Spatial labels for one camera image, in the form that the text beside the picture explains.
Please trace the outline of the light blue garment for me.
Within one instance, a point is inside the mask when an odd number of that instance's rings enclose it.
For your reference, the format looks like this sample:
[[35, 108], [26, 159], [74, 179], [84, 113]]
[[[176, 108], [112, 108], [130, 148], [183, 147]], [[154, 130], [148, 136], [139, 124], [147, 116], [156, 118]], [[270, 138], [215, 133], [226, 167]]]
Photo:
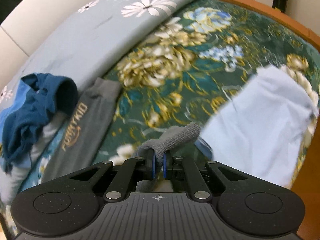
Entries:
[[11, 107], [4, 110], [2, 124], [2, 167], [27, 154], [40, 133], [58, 111], [57, 93], [66, 81], [52, 74], [30, 74], [21, 78]]

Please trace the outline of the grey sweatshirt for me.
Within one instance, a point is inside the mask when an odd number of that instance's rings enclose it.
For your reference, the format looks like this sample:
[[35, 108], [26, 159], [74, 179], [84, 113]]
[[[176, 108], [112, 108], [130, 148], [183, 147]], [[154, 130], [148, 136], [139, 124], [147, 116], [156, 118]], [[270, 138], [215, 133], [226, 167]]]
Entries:
[[[60, 144], [44, 170], [42, 182], [92, 164], [112, 122], [120, 91], [119, 82], [99, 77], [81, 94]], [[146, 158], [149, 153], [154, 152], [158, 166], [162, 166], [165, 152], [195, 142], [199, 134], [200, 128], [195, 122], [184, 127], [171, 126], [158, 139], [144, 142], [134, 150], [132, 157]]]

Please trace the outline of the grey floral folded duvet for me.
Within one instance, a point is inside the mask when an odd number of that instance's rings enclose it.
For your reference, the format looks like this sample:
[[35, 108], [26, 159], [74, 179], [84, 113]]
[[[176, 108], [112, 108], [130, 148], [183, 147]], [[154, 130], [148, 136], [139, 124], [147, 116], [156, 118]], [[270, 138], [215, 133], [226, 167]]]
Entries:
[[[29, 74], [52, 74], [72, 79], [78, 94], [102, 76], [134, 44], [175, 11], [193, 0], [95, 0], [49, 35], [10, 83], [3, 88], [1, 111], [15, 100], [20, 79]], [[58, 112], [30, 150], [31, 167], [1, 168], [1, 202], [12, 203], [66, 114]]]

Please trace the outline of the dark blue fleece garment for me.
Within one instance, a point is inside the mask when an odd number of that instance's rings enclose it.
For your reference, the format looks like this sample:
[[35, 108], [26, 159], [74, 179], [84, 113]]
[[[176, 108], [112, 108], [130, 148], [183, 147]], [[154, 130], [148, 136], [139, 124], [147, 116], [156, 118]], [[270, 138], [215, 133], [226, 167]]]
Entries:
[[75, 82], [65, 76], [29, 74], [20, 79], [13, 104], [1, 111], [1, 168], [31, 167], [30, 150], [58, 112], [70, 115], [78, 100]]

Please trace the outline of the orange wooden bed frame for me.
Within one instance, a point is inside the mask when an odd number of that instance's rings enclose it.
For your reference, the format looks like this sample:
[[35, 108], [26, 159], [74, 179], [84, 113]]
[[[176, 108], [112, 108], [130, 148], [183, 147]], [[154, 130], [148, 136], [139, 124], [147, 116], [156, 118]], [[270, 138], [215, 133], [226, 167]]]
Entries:
[[319, 118], [318, 51], [274, 18], [222, 1], [225, 46], [200, 55], [242, 72], [244, 85], [202, 129], [207, 194], [219, 216], [246, 237], [293, 239], [305, 213], [290, 188]]

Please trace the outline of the teal floral bed blanket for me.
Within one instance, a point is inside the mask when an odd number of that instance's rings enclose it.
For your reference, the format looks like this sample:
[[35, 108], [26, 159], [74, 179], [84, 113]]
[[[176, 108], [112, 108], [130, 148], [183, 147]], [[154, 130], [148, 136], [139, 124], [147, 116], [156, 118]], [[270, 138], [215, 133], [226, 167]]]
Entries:
[[319, 105], [319, 52], [280, 23], [238, 5], [195, 0], [112, 67], [121, 84], [113, 119], [92, 161], [127, 157], [170, 126], [206, 124], [269, 65]]

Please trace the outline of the white folded garment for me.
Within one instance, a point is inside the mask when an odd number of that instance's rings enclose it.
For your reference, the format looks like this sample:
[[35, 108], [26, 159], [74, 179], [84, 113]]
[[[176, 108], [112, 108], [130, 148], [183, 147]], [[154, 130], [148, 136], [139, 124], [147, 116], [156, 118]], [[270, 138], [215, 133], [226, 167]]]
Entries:
[[291, 187], [298, 156], [315, 132], [318, 101], [302, 72], [260, 67], [208, 120], [195, 145], [210, 160]]

